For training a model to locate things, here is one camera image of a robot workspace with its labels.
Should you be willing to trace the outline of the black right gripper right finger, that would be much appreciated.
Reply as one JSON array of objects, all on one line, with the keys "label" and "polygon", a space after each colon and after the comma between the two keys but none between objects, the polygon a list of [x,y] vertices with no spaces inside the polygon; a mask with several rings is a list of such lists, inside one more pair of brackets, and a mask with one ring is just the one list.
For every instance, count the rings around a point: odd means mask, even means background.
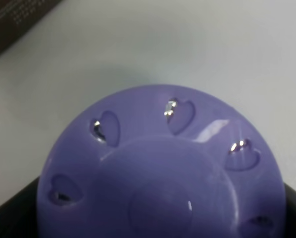
[{"label": "black right gripper right finger", "polygon": [[284,238],[296,238],[296,190],[285,185],[286,192],[286,221]]}]

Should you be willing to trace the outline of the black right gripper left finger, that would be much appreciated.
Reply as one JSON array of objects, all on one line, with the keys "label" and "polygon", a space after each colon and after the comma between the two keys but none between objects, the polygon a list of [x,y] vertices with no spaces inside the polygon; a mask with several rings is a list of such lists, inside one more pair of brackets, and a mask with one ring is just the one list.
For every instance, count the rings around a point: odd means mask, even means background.
[{"label": "black right gripper left finger", "polygon": [[0,206],[0,238],[38,238],[36,178]]}]

